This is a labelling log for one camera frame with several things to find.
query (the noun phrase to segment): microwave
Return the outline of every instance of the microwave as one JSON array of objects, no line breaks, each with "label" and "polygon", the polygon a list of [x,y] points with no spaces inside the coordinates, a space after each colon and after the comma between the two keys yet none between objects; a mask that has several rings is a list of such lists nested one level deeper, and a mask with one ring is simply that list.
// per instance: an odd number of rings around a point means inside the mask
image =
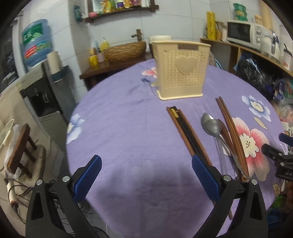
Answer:
[{"label": "microwave", "polygon": [[261,43],[269,32],[263,25],[247,21],[228,21],[227,40],[260,51]]}]

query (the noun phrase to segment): heart shape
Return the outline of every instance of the heart shape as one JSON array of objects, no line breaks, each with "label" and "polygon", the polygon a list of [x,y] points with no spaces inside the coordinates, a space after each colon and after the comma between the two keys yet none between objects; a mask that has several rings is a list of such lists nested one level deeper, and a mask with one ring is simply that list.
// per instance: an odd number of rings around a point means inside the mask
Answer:
[{"label": "heart shape", "polygon": [[189,75],[196,66],[196,58],[194,57],[179,57],[175,61],[175,66],[184,75]]}]

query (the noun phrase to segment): purple tablecloth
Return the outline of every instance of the purple tablecloth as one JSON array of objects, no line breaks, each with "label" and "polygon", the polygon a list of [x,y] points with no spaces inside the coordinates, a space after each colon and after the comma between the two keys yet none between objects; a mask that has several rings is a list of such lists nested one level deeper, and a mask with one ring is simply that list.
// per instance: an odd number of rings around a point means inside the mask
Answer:
[{"label": "purple tablecloth", "polygon": [[[284,130],[270,103],[248,83],[211,66],[203,97],[162,101],[155,88],[141,80],[155,81],[141,74],[154,66],[151,59],[107,78],[88,92],[73,113],[67,135],[70,172],[85,166],[95,154],[103,161],[86,197],[94,209],[124,237],[193,237],[213,203],[192,169],[191,156],[166,107],[183,111],[213,165],[221,171],[215,139],[200,123],[204,112],[224,122],[215,100],[219,96],[237,118],[238,132],[248,145],[250,172],[260,182],[269,208],[281,180],[259,147],[268,142],[286,152],[278,139]],[[229,157],[226,163],[228,174],[235,178]],[[227,218],[219,234],[226,232],[230,223]]]}]

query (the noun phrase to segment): screw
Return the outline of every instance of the screw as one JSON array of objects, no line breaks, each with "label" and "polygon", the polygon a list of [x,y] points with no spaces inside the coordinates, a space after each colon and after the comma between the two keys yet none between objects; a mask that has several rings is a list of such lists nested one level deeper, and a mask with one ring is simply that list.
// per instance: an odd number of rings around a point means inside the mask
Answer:
[{"label": "screw", "polygon": [[229,175],[224,175],[223,178],[224,178],[224,180],[227,181],[227,182],[231,181],[231,177],[230,177]]},{"label": "screw", "polygon": [[43,182],[43,180],[39,179],[37,182],[36,182],[36,185],[41,185]]},{"label": "screw", "polygon": [[256,179],[252,179],[252,180],[251,180],[251,183],[252,183],[253,185],[257,185],[257,180],[256,180]]},{"label": "screw", "polygon": [[63,182],[68,182],[70,180],[70,177],[69,176],[64,176],[63,178],[62,178],[62,181]]}]

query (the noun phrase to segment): pink flower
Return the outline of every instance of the pink flower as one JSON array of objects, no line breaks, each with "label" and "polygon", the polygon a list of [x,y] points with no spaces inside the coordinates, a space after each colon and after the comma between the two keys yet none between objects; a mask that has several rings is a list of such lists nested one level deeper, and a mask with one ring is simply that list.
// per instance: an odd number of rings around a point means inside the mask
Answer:
[{"label": "pink flower", "polygon": [[157,69],[155,67],[151,68],[151,70],[145,70],[142,72],[143,76],[153,76],[155,79],[157,78]]},{"label": "pink flower", "polygon": [[258,129],[249,130],[241,118],[233,118],[233,121],[243,146],[249,176],[252,177],[255,174],[260,182],[264,182],[270,171],[270,164],[261,152],[261,147],[263,144],[269,145],[268,139]]}]

